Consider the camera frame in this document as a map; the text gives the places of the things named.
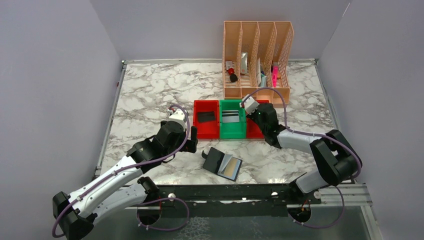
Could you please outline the black leather card holder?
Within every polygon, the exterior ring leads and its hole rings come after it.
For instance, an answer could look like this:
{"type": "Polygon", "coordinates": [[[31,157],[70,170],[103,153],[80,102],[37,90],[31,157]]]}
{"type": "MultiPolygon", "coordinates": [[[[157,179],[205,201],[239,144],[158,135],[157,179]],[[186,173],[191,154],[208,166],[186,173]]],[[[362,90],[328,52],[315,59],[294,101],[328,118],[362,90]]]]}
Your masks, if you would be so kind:
{"type": "Polygon", "coordinates": [[[224,158],[224,154],[228,153],[224,153],[214,147],[211,147],[207,151],[203,150],[201,153],[201,156],[204,159],[202,168],[217,175],[218,168],[224,158]]]}

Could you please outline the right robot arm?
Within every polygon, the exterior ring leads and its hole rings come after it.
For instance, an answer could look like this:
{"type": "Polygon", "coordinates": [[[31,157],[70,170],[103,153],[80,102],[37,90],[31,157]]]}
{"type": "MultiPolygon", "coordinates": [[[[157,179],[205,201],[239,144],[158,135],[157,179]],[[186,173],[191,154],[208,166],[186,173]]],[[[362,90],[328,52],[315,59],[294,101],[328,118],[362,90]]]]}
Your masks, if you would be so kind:
{"type": "Polygon", "coordinates": [[[243,107],[247,118],[259,127],[269,145],[313,156],[316,168],[289,184],[292,195],[300,197],[322,187],[337,186],[360,173],[362,161],[339,130],[327,133],[296,131],[279,123],[271,103],[245,102],[243,107]]]}

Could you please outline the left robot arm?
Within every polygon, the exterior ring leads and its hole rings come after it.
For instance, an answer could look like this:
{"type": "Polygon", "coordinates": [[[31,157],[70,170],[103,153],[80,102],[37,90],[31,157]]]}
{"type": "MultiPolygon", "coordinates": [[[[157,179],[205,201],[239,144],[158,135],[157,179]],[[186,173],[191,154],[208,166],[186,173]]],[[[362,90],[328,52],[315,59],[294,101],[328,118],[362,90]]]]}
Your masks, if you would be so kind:
{"type": "Polygon", "coordinates": [[[78,190],[60,191],[52,198],[52,236],[81,240],[111,213],[158,199],[159,188],[145,174],[171,161],[177,152],[195,153],[197,144],[197,127],[187,130],[179,122],[162,121],[157,134],[135,143],[107,172],[78,190]]]}

